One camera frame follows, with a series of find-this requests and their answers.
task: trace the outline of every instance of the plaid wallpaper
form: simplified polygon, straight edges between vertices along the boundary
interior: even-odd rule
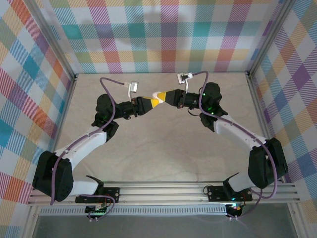
[[[0,238],[14,238],[70,79],[23,1],[0,2]]]
[[[283,145],[289,180],[317,232],[317,0],[297,0],[254,83],[272,135]]]
[[[142,73],[245,71],[283,0],[36,2],[75,72]]]

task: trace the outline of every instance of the metal extrusion bar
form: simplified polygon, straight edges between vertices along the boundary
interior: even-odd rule
[[[206,205],[206,204],[232,204],[232,202],[208,202],[203,188],[206,185],[222,186],[219,182],[108,182],[107,187],[120,187],[119,205]],[[270,185],[263,190],[263,195],[269,195],[273,190]],[[258,196],[253,195],[255,203]],[[34,190],[29,205],[48,206],[51,198]],[[279,183],[278,190],[273,199],[263,199],[262,203],[296,203],[300,198],[292,183]],[[55,202],[55,206],[73,205],[75,197],[68,197],[62,202]]]
[[[250,90],[250,93],[251,93],[251,98],[252,98],[256,113],[257,113],[259,125],[260,125],[260,128],[261,128],[261,132],[262,132],[264,137],[272,138],[272,136],[271,136],[271,134],[269,132],[269,129],[268,129],[268,125],[266,123],[264,112],[261,109],[259,97],[258,97],[258,94],[257,94],[257,92],[255,90],[253,81],[251,80],[251,78],[249,77],[249,75],[247,73],[246,73],[246,79],[247,79],[247,83],[248,83],[249,90]]]
[[[57,149],[56,146],[57,146],[58,141],[59,141],[60,136],[61,136],[60,132],[61,132],[61,129],[63,128],[64,122],[65,122],[65,118],[67,116],[68,109],[69,109],[69,106],[70,106],[70,103],[71,103],[71,99],[73,98],[73,95],[74,95],[76,84],[77,84],[77,77],[75,77],[75,80],[71,82],[71,86],[70,86],[68,98],[67,98],[67,101],[66,101],[66,104],[65,104],[65,108],[64,108],[63,113],[61,115],[59,127],[57,128],[56,139],[55,139],[55,141],[53,143],[53,148],[52,148],[53,151],[55,151]]]
[[[43,15],[41,13],[41,10],[37,6],[37,4],[34,2],[34,0],[24,0],[24,3],[28,7],[28,9],[31,12],[32,16],[34,17],[36,23],[39,25],[41,32],[45,36],[45,38],[48,41],[49,45],[51,46],[53,52],[56,54],[61,65],[66,70],[69,77],[74,80],[75,73],[74,73],[72,67],[70,66],[63,50],[60,48],[60,46],[56,40],[56,37],[52,33],[50,26],[48,25],[48,23],[44,19]]]
[[[109,215],[134,216],[188,216],[188,215],[226,215],[223,204],[208,205],[176,205],[176,206],[121,206],[116,205]],[[85,206],[45,206],[41,208],[40,216],[84,216]]]
[[[284,4],[281,8],[281,11],[278,13],[277,18],[274,20],[271,30],[269,34],[267,35],[264,44],[262,48],[260,49],[256,59],[254,60],[254,63],[249,71],[250,76],[253,77],[254,73],[257,71],[259,68],[261,62],[263,61],[266,53],[268,52],[270,46],[272,45],[276,35],[278,34],[279,30],[281,29],[284,20],[286,19],[288,13],[292,9],[294,3],[296,0],[285,0]]]

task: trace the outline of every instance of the metal connector plug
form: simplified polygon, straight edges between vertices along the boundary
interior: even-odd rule
[[[139,82],[136,82],[136,81],[131,82],[131,87],[130,87],[131,93],[136,93],[138,91],[138,84]]]
[[[179,84],[186,83],[185,91],[187,93],[187,91],[188,91],[188,82],[187,82],[187,80],[193,78],[193,74],[192,73],[179,73],[179,74],[177,74],[177,78],[178,78]]]
[[[129,83],[128,96],[130,98],[130,101],[132,100],[131,93],[136,93],[138,91],[138,84],[139,82],[137,81],[132,81],[131,83]]]
[[[178,82],[179,84],[186,83],[186,79],[191,79],[193,78],[192,73],[179,73],[177,74]]]

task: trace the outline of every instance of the wire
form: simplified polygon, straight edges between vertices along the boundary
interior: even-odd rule
[[[194,117],[198,117],[198,116],[199,116],[199,114],[198,114],[198,115],[192,114],[189,110],[192,110],[192,109],[187,108],[187,111],[188,111],[188,113],[189,113],[190,115],[192,115],[192,116],[194,116]]]
[[[103,218],[106,217],[106,215],[108,215],[114,208],[114,205],[115,205],[115,199],[113,197],[110,197],[110,196],[107,196],[107,195],[88,195],[88,194],[84,194],[84,195],[81,195],[81,196],[85,196],[85,197],[104,197],[104,198],[108,198],[108,199],[111,199],[113,201],[113,205],[111,206],[111,208],[105,213],[103,214],[101,217],[99,217],[98,219],[99,220],[102,220]],[[92,220],[91,216],[90,216],[91,212],[88,213],[88,218],[90,219],[90,221]]]
[[[117,84],[120,84],[120,85],[124,85],[124,83],[121,83],[121,82],[119,82],[119,81],[113,80],[113,79],[111,79],[111,78],[105,78],[105,77],[103,77],[102,79],[105,79],[105,80],[108,80],[108,81],[110,81],[110,82],[117,83]]]
[[[209,73],[208,73],[207,71],[201,71],[201,72],[198,72],[198,73],[193,73],[193,76],[198,75],[198,74],[201,74],[201,73],[205,73],[205,74],[206,74],[206,78],[205,78],[205,81],[204,81],[204,84],[203,84],[203,88],[202,88],[202,92],[203,92],[203,91],[205,90],[205,87],[206,87],[206,84],[207,84],[207,81],[208,81]],[[276,191],[277,191],[277,172],[276,172],[276,166],[275,166],[275,163],[274,163],[274,159],[273,159],[273,157],[272,157],[270,151],[268,150],[268,148],[267,148],[259,139],[257,139],[254,135],[252,135],[250,132],[248,132],[248,131],[247,131],[245,128],[243,128],[242,126],[240,126],[240,125],[238,125],[238,124],[236,124],[236,123],[234,123],[234,122],[232,122],[232,121],[230,121],[230,120],[228,120],[228,119],[225,119],[225,118],[222,118],[222,117],[218,117],[218,116],[216,116],[216,115],[212,115],[212,114],[210,114],[210,113],[205,112],[204,109],[202,108],[202,98],[203,98],[203,94],[200,93],[200,95],[199,95],[199,101],[198,101],[198,106],[199,106],[199,109],[202,111],[203,114],[205,114],[205,115],[207,115],[207,116],[210,116],[210,117],[217,118],[217,119],[219,119],[219,120],[225,121],[225,122],[227,122],[227,123],[229,123],[229,124],[235,126],[236,128],[238,128],[239,130],[241,130],[242,132],[244,132],[245,134],[247,134],[249,137],[251,137],[254,141],[256,141],[258,144],[260,144],[260,145],[264,148],[264,150],[265,150],[265,152],[267,153],[268,158],[269,158],[269,160],[270,160],[270,162],[271,162],[271,165],[272,165],[273,177],[274,177],[274,188],[273,188],[273,192],[272,192],[271,195],[269,195],[269,196],[262,196],[261,193],[255,192],[255,191],[252,190],[251,188],[250,188],[250,190],[251,190],[254,194],[258,195],[258,196],[261,197],[261,198],[269,199],[269,198],[274,197],[275,194],[276,194]]]
[[[108,81],[111,81],[111,82],[114,82],[114,83],[117,83],[117,84],[120,84],[120,85],[124,85],[124,83],[120,83],[118,81],[115,81],[113,79],[110,79],[110,78],[105,78],[105,77],[102,77],[99,79],[102,87],[104,88],[104,90],[107,92],[107,94],[109,95],[109,98],[111,100],[111,104],[112,104],[112,115],[109,119],[109,121],[107,121],[106,124],[104,124],[102,127],[98,128],[97,130],[89,133],[89,134],[86,134],[86,135],[83,135],[82,137],[80,137],[79,139],[75,140],[73,143],[71,143],[67,148],[66,150],[64,150],[61,155],[58,157],[58,159],[56,160],[55,164],[54,164],[54,167],[53,167],[53,173],[52,173],[52,193],[51,193],[51,202],[50,202],[50,205],[53,205],[54,204],[54,201],[55,201],[55,177],[56,177],[56,170],[57,170],[57,166],[58,166],[58,163],[60,162],[60,160],[62,159],[62,157],[68,153],[68,151],[70,149],[72,149],[76,144],[78,144],[80,141],[82,141],[83,139],[87,138],[87,137],[90,137],[100,131],[102,131],[106,126],[108,126],[110,124],[110,122],[113,120],[114,118],[114,115],[115,115],[115,103],[114,103],[114,99],[113,97],[111,96],[111,94],[109,93],[109,91],[107,90],[107,88],[105,87],[104,83],[103,83],[103,80],[108,80]]]

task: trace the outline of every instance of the floor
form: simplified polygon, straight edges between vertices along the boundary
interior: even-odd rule
[[[121,82],[139,81],[138,93],[183,88],[175,73],[81,74],[61,131],[58,148],[79,137],[94,120],[96,100],[105,93],[101,76]],[[189,81],[189,92],[198,92],[205,76]],[[219,84],[222,108],[239,123],[260,134],[260,126],[243,73],[214,73],[210,81]],[[110,82],[106,86],[119,103],[128,101],[127,89]],[[101,180],[219,181],[248,167],[248,151],[205,128],[199,117],[161,104],[146,115],[118,119],[112,140],[94,150],[75,169],[74,176],[92,175]]]

